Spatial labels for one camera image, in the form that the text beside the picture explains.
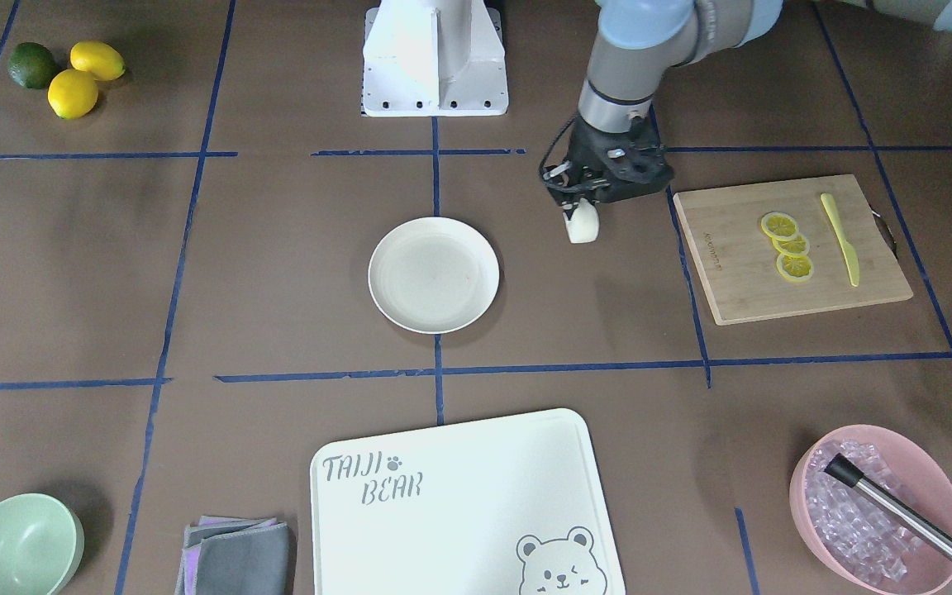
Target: pink bowl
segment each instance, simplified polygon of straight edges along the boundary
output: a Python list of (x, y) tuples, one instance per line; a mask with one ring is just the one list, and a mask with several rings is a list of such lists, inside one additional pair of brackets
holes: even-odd
[(868, 588), (869, 591), (884, 595), (929, 595), (940, 591), (952, 580), (952, 562), (930, 546), (922, 545), (914, 553), (902, 557), (909, 572), (902, 577), (900, 583), (884, 580), (880, 583), (883, 588), (876, 588), (862, 583), (856, 576), (847, 572), (847, 569), (844, 569), (843, 565), (832, 557), (832, 553), (823, 545), (821, 538), (817, 537), (806, 508), (804, 486), (806, 486), (807, 464), (813, 456), (813, 451), (819, 445), (824, 445), (831, 440), (843, 441), (849, 438), (862, 444), (876, 445), (884, 462), (895, 472), (899, 481), (912, 491), (916, 505), (911, 505), (911, 508), (952, 536), (952, 483), (950, 480), (921, 447), (900, 434), (877, 426), (844, 426), (844, 428), (833, 430), (810, 447), (800, 459), (788, 490), (793, 520), (796, 521), (800, 536), (810, 551), (813, 551), (813, 554), (832, 572), (852, 583)]

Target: bear drawing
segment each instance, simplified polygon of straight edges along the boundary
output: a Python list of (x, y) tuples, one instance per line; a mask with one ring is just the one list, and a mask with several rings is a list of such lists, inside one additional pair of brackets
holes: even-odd
[(524, 535), (516, 543), (524, 562), (521, 595), (604, 595), (608, 579), (593, 558), (593, 534), (574, 527), (568, 537), (540, 541)]

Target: wooden cutting board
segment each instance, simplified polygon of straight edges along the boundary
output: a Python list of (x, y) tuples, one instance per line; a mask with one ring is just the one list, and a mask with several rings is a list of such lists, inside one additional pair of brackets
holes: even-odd
[[(831, 193), (843, 231), (858, 252), (861, 280), (851, 287), (843, 254), (821, 204)], [(675, 207), (719, 325), (900, 302), (913, 297), (877, 229), (854, 176), (767, 182), (676, 193)], [(810, 242), (813, 275), (794, 283), (778, 274), (778, 252), (759, 228), (771, 211), (796, 218)]]

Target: bowl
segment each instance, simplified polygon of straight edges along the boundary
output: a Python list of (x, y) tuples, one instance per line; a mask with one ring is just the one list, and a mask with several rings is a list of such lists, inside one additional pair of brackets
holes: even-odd
[(884, 595), (930, 595), (940, 591), (952, 580), (952, 562), (932, 547), (922, 545), (913, 553), (902, 557), (909, 572), (899, 583), (884, 580), (880, 587), (863, 583), (840, 564), (830, 550), (817, 537), (812, 520), (806, 507), (807, 464), (813, 452), (832, 440), (853, 438), (861, 444), (876, 445), (884, 463), (891, 467), (900, 482), (909, 488), (915, 498), (911, 505), (914, 511), (952, 536), (952, 483), (945, 477), (940, 466), (919, 445), (909, 438), (879, 426), (844, 426), (833, 430), (818, 440), (800, 459), (793, 472), (789, 486), (789, 504), (793, 510), (793, 520), (804, 543), (810, 551), (828, 566), (832, 572), (860, 584), (869, 591)]
[(0, 502), (0, 595), (54, 595), (83, 558), (83, 527), (43, 493)]
[(498, 257), (487, 238), (446, 217), (391, 230), (369, 260), (369, 293), (387, 319), (434, 335), (476, 321), (498, 291)]

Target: yellow knife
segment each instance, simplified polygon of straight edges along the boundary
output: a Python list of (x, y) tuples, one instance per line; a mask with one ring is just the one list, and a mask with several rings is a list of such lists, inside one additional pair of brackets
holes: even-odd
[(860, 274), (858, 271), (858, 251), (847, 241), (847, 236), (843, 233), (843, 225), (840, 222), (840, 212), (836, 211), (835, 199), (830, 193), (821, 195), (821, 204), (828, 215), (828, 221), (832, 223), (832, 230), (835, 232), (835, 239), (840, 241), (840, 250), (843, 251), (843, 263), (847, 266), (847, 276), (850, 276), (850, 286), (858, 287)]

